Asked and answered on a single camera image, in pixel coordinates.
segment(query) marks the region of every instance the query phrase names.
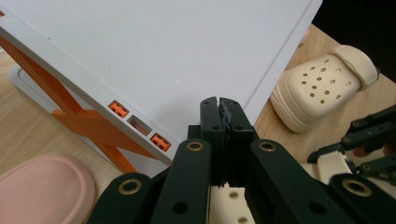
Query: pink slipper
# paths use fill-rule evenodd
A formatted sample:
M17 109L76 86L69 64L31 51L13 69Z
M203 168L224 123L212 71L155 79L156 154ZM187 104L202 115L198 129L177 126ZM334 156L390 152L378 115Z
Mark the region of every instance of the pink slipper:
M90 172L77 159L38 156L0 175L0 223L81 223L94 192Z

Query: dark background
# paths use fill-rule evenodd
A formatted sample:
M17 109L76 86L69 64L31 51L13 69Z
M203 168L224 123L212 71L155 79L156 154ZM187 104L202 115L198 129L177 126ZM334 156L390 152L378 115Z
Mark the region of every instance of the dark background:
M313 23L340 44L363 51L396 82L395 0L323 0Z

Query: white surface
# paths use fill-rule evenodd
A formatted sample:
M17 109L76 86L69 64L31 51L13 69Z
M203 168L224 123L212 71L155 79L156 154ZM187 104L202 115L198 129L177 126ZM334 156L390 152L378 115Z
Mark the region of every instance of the white surface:
M0 35L170 164L205 98L234 99L256 120L319 4L0 0ZM107 108L113 100L126 118ZM135 131L132 115L153 132ZM166 153L150 143L155 133L172 143Z

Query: beige shoe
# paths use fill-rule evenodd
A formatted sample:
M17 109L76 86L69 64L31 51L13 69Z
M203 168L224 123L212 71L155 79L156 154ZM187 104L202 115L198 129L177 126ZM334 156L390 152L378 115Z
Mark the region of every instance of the beige shoe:
M328 55L286 71L270 99L286 126L302 133L377 80L378 72L367 55L341 45Z

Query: wooden surface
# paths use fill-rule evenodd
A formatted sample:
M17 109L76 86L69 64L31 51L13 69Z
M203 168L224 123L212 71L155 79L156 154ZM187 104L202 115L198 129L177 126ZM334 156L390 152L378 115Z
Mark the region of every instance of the wooden surface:
M288 68L327 54L336 45L311 26L307 41L297 48ZM120 172L10 83L7 73L13 64L5 52L0 53L0 174L37 155L66 152L82 161L92 172L96 195L100 195ZM353 119L395 104L396 85L381 76L369 90L358 93L309 132L289 131L270 103L266 104L255 127L261 138L276 140L297 161L305 161L311 151L338 142Z

